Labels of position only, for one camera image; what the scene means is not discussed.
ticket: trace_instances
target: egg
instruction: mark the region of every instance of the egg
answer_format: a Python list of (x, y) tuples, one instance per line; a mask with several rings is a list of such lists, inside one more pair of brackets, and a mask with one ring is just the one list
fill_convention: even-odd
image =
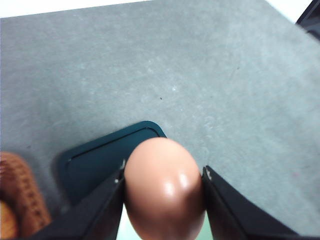
[(125, 207), (143, 240), (194, 240), (205, 217), (202, 178), (179, 143), (155, 137), (140, 143), (124, 168)]
[(16, 215), (3, 200), (0, 200), (0, 226), (1, 239), (14, 239), (18, 237), (19, 228)]

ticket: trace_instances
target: knitted object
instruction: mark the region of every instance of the knitted object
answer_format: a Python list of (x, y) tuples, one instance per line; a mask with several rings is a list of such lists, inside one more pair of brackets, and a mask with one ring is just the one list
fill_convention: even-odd
[(18, 222), (15, 213), (5, 201), (0, 200), (0, 239), (18, 237)]
[(14, 153), (0, 153), (0, 193), (17, 216), (20, 237), (29, 237), (51, 222), (29, 166)]

